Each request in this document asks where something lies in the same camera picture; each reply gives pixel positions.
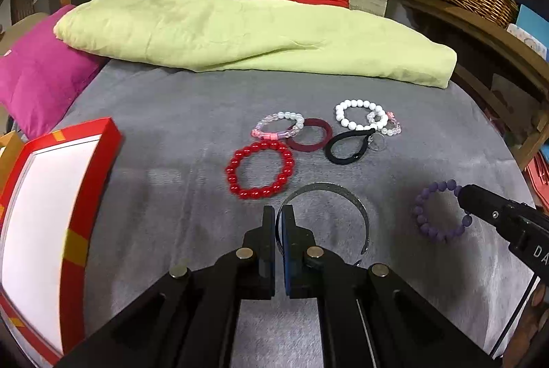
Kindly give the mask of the silver metal bangle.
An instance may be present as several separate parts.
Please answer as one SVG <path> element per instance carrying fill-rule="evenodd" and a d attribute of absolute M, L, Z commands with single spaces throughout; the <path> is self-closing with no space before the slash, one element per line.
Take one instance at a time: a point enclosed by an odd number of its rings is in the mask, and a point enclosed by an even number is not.
<path fill-rule="evenodd" d="M 315 241 L 345 259 L 361 259 L 370 247 L 370 218 L 366 206 L 341 185 L 316 182 L 291 192 L 276 215 L 276 245 L 283 254 L 282 208 L 294 209 L 296 224 L 310 229 Z"/>

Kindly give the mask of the grey blanket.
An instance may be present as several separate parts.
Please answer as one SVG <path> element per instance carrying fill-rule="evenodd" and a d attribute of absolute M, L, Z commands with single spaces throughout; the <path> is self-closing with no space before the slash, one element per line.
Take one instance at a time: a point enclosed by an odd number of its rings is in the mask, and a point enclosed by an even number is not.
<path fill-rule="evenodd" d="M 63 367 L 495 367 L 535 217 L 456 84 L 109 61 L 60 121 L 122 134 Z"/>

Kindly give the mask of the wooden shelf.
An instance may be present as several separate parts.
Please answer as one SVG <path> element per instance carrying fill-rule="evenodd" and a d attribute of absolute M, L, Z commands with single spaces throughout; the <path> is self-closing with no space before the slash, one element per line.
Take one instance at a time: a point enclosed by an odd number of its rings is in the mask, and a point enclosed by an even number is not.
<path fill-rule="evenodd" d="M 441 0 L 392 0 L 420 33 L 457 53 L 452 79 L 488 108 L 525 169 L 548 140 L 548 64 L 519 39 L 475 13 Z"/>

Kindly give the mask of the red box lid tray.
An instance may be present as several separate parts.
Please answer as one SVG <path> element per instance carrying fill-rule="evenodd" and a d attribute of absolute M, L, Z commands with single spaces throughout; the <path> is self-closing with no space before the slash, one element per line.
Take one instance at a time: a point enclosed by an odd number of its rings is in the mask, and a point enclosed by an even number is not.
<path fill-rule="evenodd" d="M 85 338 L 89 241 L 122 135 L 110 118 L 28 141 L 1 196 L 1 311 L 46 363 Z"/>

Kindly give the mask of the orange cardboard box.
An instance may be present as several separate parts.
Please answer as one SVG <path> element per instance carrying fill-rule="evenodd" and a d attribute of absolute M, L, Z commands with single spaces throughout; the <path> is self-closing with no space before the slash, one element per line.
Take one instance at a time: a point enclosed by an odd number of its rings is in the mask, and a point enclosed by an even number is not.
<path fill-rule="evenodd" d="M 0 138 L 0 194 L 3 193 L 8 178 L 24 147 L 20 136 L 12 131 Z"/>

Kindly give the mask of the magenta pillow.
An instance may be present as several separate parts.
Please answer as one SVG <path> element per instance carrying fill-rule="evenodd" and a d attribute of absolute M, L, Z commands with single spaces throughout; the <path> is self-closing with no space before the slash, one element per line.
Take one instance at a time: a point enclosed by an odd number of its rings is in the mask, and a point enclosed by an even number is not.
<path fill-rule="evenodd" d="M 53 130 L 107 62 L 56 38 L 63 6 L 18 39 L 1 57 L 1 105 L 29 139 Z"/>

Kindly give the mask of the light green folded blanket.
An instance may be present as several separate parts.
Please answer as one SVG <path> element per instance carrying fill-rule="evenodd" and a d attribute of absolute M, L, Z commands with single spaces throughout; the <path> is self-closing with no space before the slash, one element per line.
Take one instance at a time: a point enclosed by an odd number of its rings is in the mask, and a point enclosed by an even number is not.
<path fill-rule="evenodd" d="M 456 52 L 360 10 L 288 0 L 91 0 L 55 36 L 92 55 L 195 72 L 293 71 L 447 88 Z"/>

